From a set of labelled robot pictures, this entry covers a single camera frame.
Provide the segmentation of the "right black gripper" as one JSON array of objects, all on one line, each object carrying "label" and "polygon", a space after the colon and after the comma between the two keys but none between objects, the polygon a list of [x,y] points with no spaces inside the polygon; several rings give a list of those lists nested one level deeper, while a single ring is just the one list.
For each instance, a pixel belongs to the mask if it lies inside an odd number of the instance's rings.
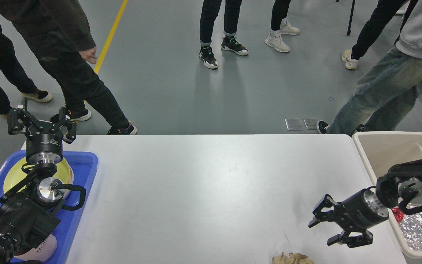
[{"label": "right black gripper", "polygon": [[346,244],[349,248],[372,244],[374,236],[368,228],[389,218],[387,207],[370,189],[362,189],[343,202],[336,202],[331,195],[325,194],[315,205],[312,214],[309,228],[325,221],[336,222],[342,227],[340,234],[327,240],[328,246],[338,243]]}]

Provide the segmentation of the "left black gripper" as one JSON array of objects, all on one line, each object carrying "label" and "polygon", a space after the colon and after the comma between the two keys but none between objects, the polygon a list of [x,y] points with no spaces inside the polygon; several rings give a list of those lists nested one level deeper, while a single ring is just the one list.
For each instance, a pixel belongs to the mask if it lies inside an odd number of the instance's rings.
[{"label": "left black gripper", "polygon": [[77,123],[68,116],[66,107],[50,118],[52,127],[47,133],[41,132],[41,123],[27,110],[28,98],[10,109],[7,114],[9,135],[26,136],[26,161],[29,164],[52,163],[63,160],[62,141],[71,144],[77,138]]}]

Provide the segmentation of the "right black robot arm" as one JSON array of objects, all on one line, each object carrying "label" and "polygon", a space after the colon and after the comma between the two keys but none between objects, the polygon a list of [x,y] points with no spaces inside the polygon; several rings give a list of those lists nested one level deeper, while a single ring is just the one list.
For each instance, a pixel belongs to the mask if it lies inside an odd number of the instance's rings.
[{"label": "right black robot arm", "polygon": [[313,209],[308,227],[320,222],[335,222],[342,232],[327,240],[327,245],[346,244],[349,248],[370,245],[369,228],[389,218],[398,208],[406,215],[422,212],[422,159],[395,164],[376,185],[364,188],[342,202],[326,194]]}]

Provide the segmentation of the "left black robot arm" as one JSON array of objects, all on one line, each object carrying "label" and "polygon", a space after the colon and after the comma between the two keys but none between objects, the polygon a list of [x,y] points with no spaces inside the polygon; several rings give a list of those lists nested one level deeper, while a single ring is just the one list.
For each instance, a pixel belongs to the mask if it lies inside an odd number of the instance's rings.
[{"label": "left black robot arm", "polygon": [[26,176],[0,197],[0,264],[8,264],[21,250],[36,248],[60,224],[59,210],[83,207],[86,189],[54,177],[64,159],[63,142],[72,143],[77,124],[65,107],[58,121],[40,120],[27,110],[27,99],[7,114],[10,135],[26,137]]}]

